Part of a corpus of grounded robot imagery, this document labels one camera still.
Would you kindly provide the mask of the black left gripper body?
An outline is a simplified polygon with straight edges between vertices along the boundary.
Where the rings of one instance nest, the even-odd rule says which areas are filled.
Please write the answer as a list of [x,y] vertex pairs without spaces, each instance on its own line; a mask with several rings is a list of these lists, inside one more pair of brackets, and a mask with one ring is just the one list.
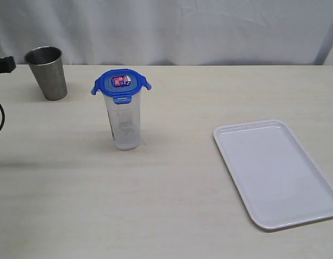
[[0,58],[0,74],[11,73],[16,68],[16,63],[13,56]]

